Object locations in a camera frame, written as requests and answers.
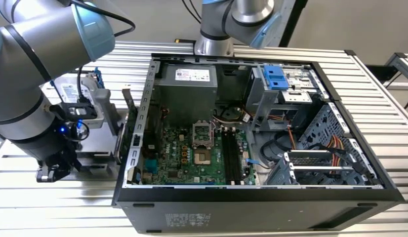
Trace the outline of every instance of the case label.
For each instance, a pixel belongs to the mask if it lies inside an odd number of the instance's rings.
[[[168,213],[165,214],[169,227],[204,227],[209,225],[211,214],[207,213]]]

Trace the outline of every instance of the green circuit board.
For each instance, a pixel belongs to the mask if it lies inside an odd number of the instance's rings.
[[[208,131],[197,130],[195,136],[205,137]],[[249,154],[245,134],[236,133],[237,146],[241,151]],[[161,151],[157,159],[157,170],[148,179],[143,179],[144,184],[153,185],[225,185],[225,167],[223,158],[221,131],[213,132],[213,146],[211,149],[192,147],[192,129],[169,128],[163,131]],[[241,171],[248,172],[243,179],[243,184],[255,184],[253,169],[244,162],[243,152],[237,159],[243,160]]]

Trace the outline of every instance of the sticker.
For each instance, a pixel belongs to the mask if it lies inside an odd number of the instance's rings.
[[[168,213],[165,221],[168,227],[207,227],[211,214],[207,213]]]
[[[176,80],[211,81],[209,80],[209,70],[177,69],[176,70]]]
[[[245,115],[243,117],[243,121],[249,122],[249,119],[251,119],[251,115],[248,113],[245,113]]]
[[[61,84],[60,88],[63,89],[63,95],[61,95],[63,96],[63,100],[67,103],[76,103],[77,102],[77,98],[79,98],[77,86],[73,85],[73,84]],[[85,87],[84,85],[80,85],[80,88],[83,90],[84,96],[91,100],[91,103],[95,104],[93,100],[92,100],[92,96],[91,96],[88,87]]]

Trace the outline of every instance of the power supply label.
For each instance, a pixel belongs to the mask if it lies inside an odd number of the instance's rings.
[[[209,70],[177,69],[176,70],[176,80],[211,81],[209,80]]]

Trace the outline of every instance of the white wall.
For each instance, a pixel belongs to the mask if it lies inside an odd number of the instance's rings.
[[[173,42],[175,39],[196,40],[200,36],[200,24],[185,10],[181,0],[95,0],[93,2],[136,24],[135,32],[117,40]],[[200,13],[201,0],[192,2]],[[115,31],[128,27],[115,20],[111,23]]]
[[[384,64],[408,53],[408,0],[309,0],[289,47],[352,49]]]

